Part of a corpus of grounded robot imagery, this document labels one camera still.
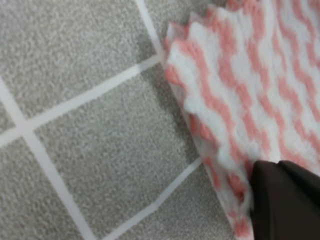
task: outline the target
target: white grout line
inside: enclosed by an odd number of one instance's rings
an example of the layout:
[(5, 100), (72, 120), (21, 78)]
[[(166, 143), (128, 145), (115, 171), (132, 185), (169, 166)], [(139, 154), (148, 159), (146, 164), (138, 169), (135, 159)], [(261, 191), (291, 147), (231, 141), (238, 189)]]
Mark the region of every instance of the white grout line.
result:
[[(160, 61), (161, 61), (160, 57), (158, 55), (154, 55), (136, 65), (133, 65), (132, 67), (129, 67), (123, 72), (107, 79), (106, 81), (93, 87), (92, 89), (85, 91), (84, 93), (81, 93), (80, 95), (70, 100), (62, 102), (61, 104), (58, 104), (53, 108), (27, 121), (24, 120), (23, 128), (18, 129), (17, 127), (15, 127), (10, 130), (7, 130), (6, 132), (0, 135), (0, 148), (18, 139), (23, 134), (24, 131), (26, 130), (33, 131), (38, 127), (44, 124), (47, 124), (48, 122), (68, 113), (69, 111), (72, 111), (94, 99), (97, 99), (98, 97), (102, 96), (103, 94), (106, 94), (107, 92), (119, 86), (120, 84), (124, 83), (125, 81), (133, 78), (134, 76), (140, 74), (141, 72), (147, 70), (148, 68), (151, 68), (154, 65), (160, 63)], [(4, 84), (3, 81), (0, 81), (0, 88), (3, 88), (3, 84)], [(9, 108), (9, 111), (10, 111), (9, 114), (11, 116), (19, 116), (19, 119), (16, 119), (16, 120), (19, 121), (20, 124), (17, 124), (17, 126), (21, 126), (21, 119), (24, 119), (24, 116), (20, 115), (22, 114), (21, 112), (13, 112), (14, 109), (19, 109), (19, 107), (17, 103), (14, 101), (14, 99), (12, 98), (12, 96), (0, 95), (0, 100), (2, 102), (8, 102), (12, 105), (16, 105), (14, 108), (11, 108), (11, 107)]]
[(0, 135), (0, 148), (21, 137), (21, 131), (17, 127), (6, 130)]
[(138, 212), (132, 218), (125, 221), (109, 235), (103, 238), (103, 240), (115, 240), (132, 228), (134, 225), (141, 222), (150, 214), (158, 210), (158, 208), (168, 199), (168, 197), (179, 187), (179, 185), (191, 174), (193, 173), (200, 165), (201, 159), (197, 158), (193, 163), (191, 163), (182, 173), (160, 194), (160, 196), (148, 205), (146, 208)]
[[(45, 147), (41, 144), (39, 138), (36, 136), (33, 130), (26, 127), (27, 121), (1, 76), (0, 101), (2, 102), (5, 110), (8, 112), (14, 124), (16, 125), (18, 133), (22, 134), (22, 137), (24, 138), (26, 144), (34, 154), (35, 159), (44, 171), (58, 197), (64, 204), (66, 210), (73, 219), (83, 239), (96, 240), (96, 237), (88, 226), (72, 195), (68, 192), (65, 183), (63, 182), (54, 164), (50, 160)], [(7, 135), (9, 136), (9, 138), (11, 137), (11, 139), (12, 136), (15, 136), (15, 134), (16, 133), (14, 130), (7, 131)]]
[(160, 39), (158, 37), (156, 28), (153, 24), (153, 21), (149, 15), (145, 0), (135, 0), (135, 3), (139, 9), (142, 21), (146, 27), (146, 30), (148, 32), (148, 35), (151, 39), (151, 42), (153, 44), (153, 47), (155, 49), (156, 54), (160, 57), (161, 59), (161, 65), (165, 65), (165, 51), (162, 47), (162, 44), (160, 42)]
[(14, 97), (11, 95), (5, 82), (0, 76), (0, 101), (16, 126), (23, 127), (25, 117), (19, 109)]

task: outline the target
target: fluffy fabric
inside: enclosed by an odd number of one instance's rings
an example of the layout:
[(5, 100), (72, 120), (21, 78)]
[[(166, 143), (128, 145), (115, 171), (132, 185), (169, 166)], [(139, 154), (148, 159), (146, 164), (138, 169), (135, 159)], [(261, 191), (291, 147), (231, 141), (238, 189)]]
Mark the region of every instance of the fluffy fabric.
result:
[(317, 0), (230, 0), (168, 27), (166, 77), (238, 239), (254, 238), (254, 161), (320, 174), (319, 10)]

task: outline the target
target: gray tile floor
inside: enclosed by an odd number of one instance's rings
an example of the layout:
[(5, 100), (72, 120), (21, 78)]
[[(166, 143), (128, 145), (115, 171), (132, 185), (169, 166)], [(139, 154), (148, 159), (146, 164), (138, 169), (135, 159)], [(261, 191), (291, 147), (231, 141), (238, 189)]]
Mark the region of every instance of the gray tile floor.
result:
[[(170, 20), (186, 22), (209, 2), (145, 6), (162, 39)], [(122, 225), (198, 157), (160, 61), (139, 70), (156, 53), (133, 0), (2, 1), (0, 36), (1, 240), (232, 238), (202, 167), (158, 211)], [(108, 81), (105, 94), (75, 104)], [(30, 127), (52, 108), (49, 121)], [(47, 153), (30, 144), (33, 132)]]

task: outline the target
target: wavy striped cloth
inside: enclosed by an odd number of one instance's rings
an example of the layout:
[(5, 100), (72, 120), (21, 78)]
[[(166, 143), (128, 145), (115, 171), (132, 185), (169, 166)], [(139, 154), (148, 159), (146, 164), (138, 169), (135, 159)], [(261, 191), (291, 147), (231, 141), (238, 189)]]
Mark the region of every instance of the wavy striped cloth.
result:
[(171, 23), (165, 74), (238, 240), (253, 162), (320, 175), (320, 1), (229, 0)]

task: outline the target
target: microfiber cloth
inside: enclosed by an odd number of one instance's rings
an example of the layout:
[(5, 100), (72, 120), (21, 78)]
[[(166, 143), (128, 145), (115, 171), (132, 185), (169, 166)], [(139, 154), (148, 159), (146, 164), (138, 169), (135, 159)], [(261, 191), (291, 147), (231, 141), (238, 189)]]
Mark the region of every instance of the microfiber cloth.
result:
[(318, 0), (229, 0), (168, 26), (165, 75), (238, 240), (254, 239), (255, 161), (320, 175), (319, 30)]

